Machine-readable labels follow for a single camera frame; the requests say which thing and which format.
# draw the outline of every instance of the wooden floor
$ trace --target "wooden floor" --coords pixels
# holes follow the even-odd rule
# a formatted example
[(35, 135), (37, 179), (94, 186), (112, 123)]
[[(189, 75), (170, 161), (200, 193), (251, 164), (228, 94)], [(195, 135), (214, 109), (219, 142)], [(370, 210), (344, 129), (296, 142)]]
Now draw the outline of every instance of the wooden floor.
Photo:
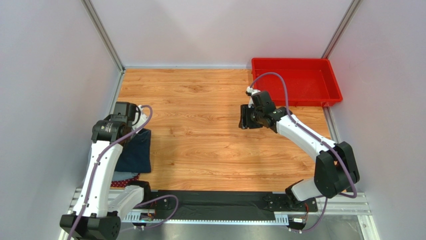
[[(152, 173), (157, 190), (284, 191), (314, 174), (314, 162), (270, 129), (238, 128), (240, 105), (253, 81), (244, 69), (129, 69), (119, 101), (153, 108)], [(330, 137), (320, 107), (292, 107)]]

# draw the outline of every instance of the gray wall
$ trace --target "gray wall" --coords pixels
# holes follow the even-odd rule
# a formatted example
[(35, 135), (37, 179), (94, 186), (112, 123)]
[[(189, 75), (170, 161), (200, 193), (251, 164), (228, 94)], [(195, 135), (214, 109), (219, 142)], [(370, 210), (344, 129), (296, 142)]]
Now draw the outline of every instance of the gray wall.
[(320, 58), (351, 0), (93, 0), (126, 66), (251, 67)]
[(381, 239), (426, 239), (426, 1), (364, 0), (330, 60)]
[(0, 239), (58, 239), (118, 78), (79, 0), (0, 1)]

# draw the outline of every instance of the red plastic bin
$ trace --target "red plastic bin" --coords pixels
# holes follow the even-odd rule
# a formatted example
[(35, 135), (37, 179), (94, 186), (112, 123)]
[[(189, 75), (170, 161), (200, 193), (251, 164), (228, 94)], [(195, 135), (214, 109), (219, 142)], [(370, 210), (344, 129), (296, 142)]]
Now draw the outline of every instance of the red plastic bin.
[[(253, 58), (251, 67), (253, 79), (267, 72), (279, 74), (287, 86), (290, 106), (331, 107), (343, 99), (328, 59)], [(277, 76), (264, 76), (254, 86), (268, 91), (275, 105), (286, 105)]]

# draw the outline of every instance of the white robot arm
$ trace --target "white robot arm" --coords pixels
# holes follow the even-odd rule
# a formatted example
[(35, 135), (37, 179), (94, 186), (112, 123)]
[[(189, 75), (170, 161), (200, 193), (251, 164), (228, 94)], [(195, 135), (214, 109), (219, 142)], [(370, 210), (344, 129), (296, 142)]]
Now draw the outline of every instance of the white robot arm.
[(285, 190), (290, 205), (318, 196), (333, 198), (350, 187), (342, 166), (336, 164), (337, 160), (326, 144), (333, 146), (342, 158), (353, 182), (359, 181), (357, 164), (349, 144), (327, 139), (303, 124), (285, 107), (276, 108), (267, 91), (247, 88), (247, 95), (250, 96), (250, 102), (241, 105), (241, 129), (269, 128), (290, 139), (315, 161), (314, 177), (296, 182)]
[[(112, 146), (103, 154), (100, 161), (97, 159), (112, 142), (142, 126), (147, 119), (141, 106), (128, 102), (117, 102), (114, 113), (93, 126), (90, 164), (81, 195), (73, 208), (73, 213), (62, 215), (60, 220), (62, 229), (70, 233), (78, 218), (77, 214), (85, 206), (78, 226), (72, 234), (75, 239), (115, 240), (120, 232), (121, 220), (137, 204), (143, 202), (144, 188), (140, 186), (143, 184), (140, 184), (126, 186), (122, 193), (108, 203), (114, 169), (123, 147), (126, 146), (129, 139)], [(95, 175), (91, 180), (96, 165)], [(90, 195), (86, 200), (85, 194), (89, 186), (91, 186)]]

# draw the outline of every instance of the black cloth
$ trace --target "black cloth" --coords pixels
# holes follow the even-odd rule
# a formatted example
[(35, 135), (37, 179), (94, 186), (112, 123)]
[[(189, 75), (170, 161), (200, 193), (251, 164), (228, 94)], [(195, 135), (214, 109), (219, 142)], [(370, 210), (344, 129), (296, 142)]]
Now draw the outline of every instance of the black cloth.
[(117, 164), (116, 172), (146, 174), (151, 172), (151, 130), (143, 128), (128, 142)]

